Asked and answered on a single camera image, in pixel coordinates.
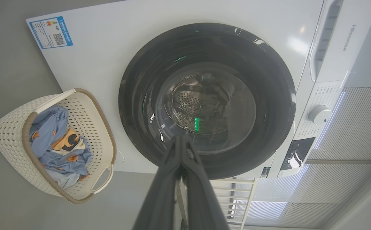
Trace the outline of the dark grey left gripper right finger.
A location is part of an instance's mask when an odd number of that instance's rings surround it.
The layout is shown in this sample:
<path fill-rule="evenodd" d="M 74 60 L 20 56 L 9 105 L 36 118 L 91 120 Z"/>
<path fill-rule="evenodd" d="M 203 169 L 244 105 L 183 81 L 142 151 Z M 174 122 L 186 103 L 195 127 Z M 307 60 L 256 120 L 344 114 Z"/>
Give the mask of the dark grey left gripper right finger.
<path fill-rule="evenodd" d="M 181 136 L 181 166 L 187 182 L 190 230 L 228 230 L 202 161 L 187 136 Z"/>

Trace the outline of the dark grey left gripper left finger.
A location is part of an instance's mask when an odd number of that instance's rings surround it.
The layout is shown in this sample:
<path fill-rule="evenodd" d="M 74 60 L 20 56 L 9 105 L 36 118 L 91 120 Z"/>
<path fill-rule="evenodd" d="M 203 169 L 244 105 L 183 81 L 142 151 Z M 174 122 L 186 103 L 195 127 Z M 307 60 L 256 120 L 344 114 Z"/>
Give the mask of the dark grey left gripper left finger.
<path fill-rule="evenodd" d="M 133 230 L 172 230 L 174 225 L 175 185 L 181 166 L 181 137 L 171 140 L 151 187 L 148 190 Z"/>

